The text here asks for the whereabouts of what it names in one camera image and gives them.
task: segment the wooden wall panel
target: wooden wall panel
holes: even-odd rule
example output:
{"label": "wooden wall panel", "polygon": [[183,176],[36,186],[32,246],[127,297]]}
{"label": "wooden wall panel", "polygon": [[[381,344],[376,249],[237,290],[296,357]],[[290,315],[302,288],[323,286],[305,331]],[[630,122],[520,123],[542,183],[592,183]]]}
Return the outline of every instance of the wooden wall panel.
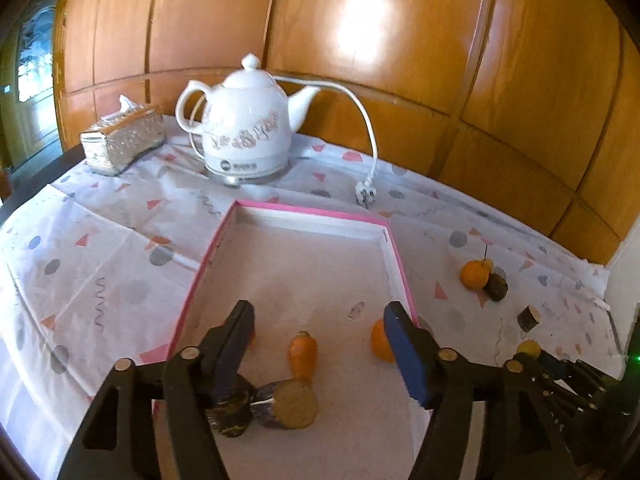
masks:
{"label": "wooden wall panel", "polygon": [[151,72],[239,67],[262,56],[270,0],[156,0],[151,28]]}
{"label": "wooden wall panel", "polygon": [[62,123],[64,132],[60,138],[65,150],[80,143],[80,134],[95,123],[94,91],[87,90],[62,97]]}
{"label": "wooden wall panel", "polygon": [[609,109],[619,37],[604,0],[496,0],[463,119],[575,189]]}
{"label": "wooden wall panel", "polygon": [[95,83],[145,73],[151,0],[100,0],[95,25]]}
{"label": "wooden wall panel", "polygon": [[68,0],[66,6],[65,91],[94,84],[94,37],[99,0]]}
{"label": "wooden wall panel", "polygon": [[[197,79],[204,84],[213,86],[221,83],[226,75],[226,72],[220,73],[218,70],[211,71],[190,71],[182,70],[180,72],[170,72],[165,74],[152,75],[149,78],[149,97],[152,104],[159,105],[163,114],[175,115],[175,103],[178,97],[184,90],[185,86],[189,82],[189,79]],[[191,110],[193,110],[196,101],[202,94],[196,92],[187,101],[184,107],[184,114],[189,119]],[[199,120],[202,116],[202,108],[196,115]]]}
{"label": "wooden wall panel", "polygon": [[577,202],[569,206],[551,239],[595,264],[606,264],[620,244],[609,226]]}
{"label": "wooden wall panel", "polygon": [[640,54],[625,33],[620,89],[580,195],[623,238],[640,213]]}
{"label": "wooden wall panel", "polygon": [[481,0],[275,0],[268,68],[452,111]]}
{"label": "wooden wall panel", "polygon": [[[283,88],[292,94],[300,87],[283,84]],[[352,90],[359,94],[357,88]],[[373,91],[367,94],[358,97],[371,119],[380,158],[425,174],[448,117],[400,99],[389,101],[384,94],[376,95]],[[351,99],[338,92],[321,91],[314,98],[300,133],[371,154],[369,134],[360,111]]]}
{"label": "wooden wall panel", "polygon": [[571,193],[539,166],[491,137],[461,126],[441,181],[548,235]]}
{"label": "wooden wall panel", "polygon": [[95,89],[95,112],[98,117],[120,110],[121,94],[136,103],[145,103],[145,81],[121,81]]}

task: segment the kettle lid knob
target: kettle lid knob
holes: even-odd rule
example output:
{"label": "kettle lid knob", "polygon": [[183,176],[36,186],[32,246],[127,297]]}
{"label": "kettle lid knob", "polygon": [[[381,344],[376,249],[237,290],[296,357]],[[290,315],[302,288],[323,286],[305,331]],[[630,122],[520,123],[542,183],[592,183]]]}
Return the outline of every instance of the kettle lid knob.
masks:
{"label": "kettle lid knob", "polygon": [[242,67],[245,70],[256,70],[260,68],[260,59],[255,54],[247,54],[242,58]]}

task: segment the gray squiggle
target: gray squiggle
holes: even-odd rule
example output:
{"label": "gray squiggle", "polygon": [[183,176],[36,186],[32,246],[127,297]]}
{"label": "gray squiggle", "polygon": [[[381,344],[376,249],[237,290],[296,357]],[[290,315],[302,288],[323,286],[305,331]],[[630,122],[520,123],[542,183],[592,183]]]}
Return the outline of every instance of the gray squiggle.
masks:
{"label": "gray squiggle", "polygon": [[498,330],[498,341],[495,342],[495,346],[494,346],[494,348],[496,349],[494,354],[494,363],[496,366],[500,366],[498,364],[498,354],[500,353],[500,350],[498,349],[498,345],[500,341],[502,341],[502,318],[500,318],[500,330]]}
{"label": "gray squiggle", "polygon": [[100,322],[100,319],[104,317],[104,310],[101,307],[104,306],[104,291],[107,287],[104,285],[104,282],[101,283],[100,280],[104,280],[104,277],[95,280],[95,284],[99,286],[100,289],[94,294],[94,298],[100,300],[100,303],[95,307],[99,314],[94,318],[94,325],[97,326],[102,333],[104,332],[104,325]]}

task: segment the tissue box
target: tissue box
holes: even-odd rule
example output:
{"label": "tissue box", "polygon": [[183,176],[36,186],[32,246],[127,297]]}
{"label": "tissue box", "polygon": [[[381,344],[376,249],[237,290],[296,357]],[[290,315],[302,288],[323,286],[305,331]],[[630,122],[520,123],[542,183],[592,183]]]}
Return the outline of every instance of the tissue box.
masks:
{"label": "tissue box", "polygon": [[155,106],[134,106],[103,117],[80,134],[92,171],[116,176],[164,142],[162,115]]}

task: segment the white patterned tablecloth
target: white patterned tablecloth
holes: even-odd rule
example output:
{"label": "white patterned tablecloth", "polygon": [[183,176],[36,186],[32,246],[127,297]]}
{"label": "white patterned tablecloth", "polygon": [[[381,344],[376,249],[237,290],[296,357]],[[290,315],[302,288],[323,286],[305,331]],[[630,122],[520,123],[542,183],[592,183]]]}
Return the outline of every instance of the white patterned tablecloth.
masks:
{"label": "white patterned tablecloth", "polygon": [[[164,127],[168,142],[120,176],[80,163],[0,229],[0,335],[34,401],[69,441],[115,360],[164,359],[200,259],[234,199],[366,212],[354,196],[370,167],[366,155],[296,135],[288,173],[268,186],[230,189],[203,174],[174,118]],[[389,220],[421,323],[441,346],[501,365],[526,338],[516,316],[532,304],[542,322],[530,336],[547,351],[620,374],[602,266],[386,162],[375,185],[368,214]],[[500,303],[458,279],[485,246],[509,284]]]}

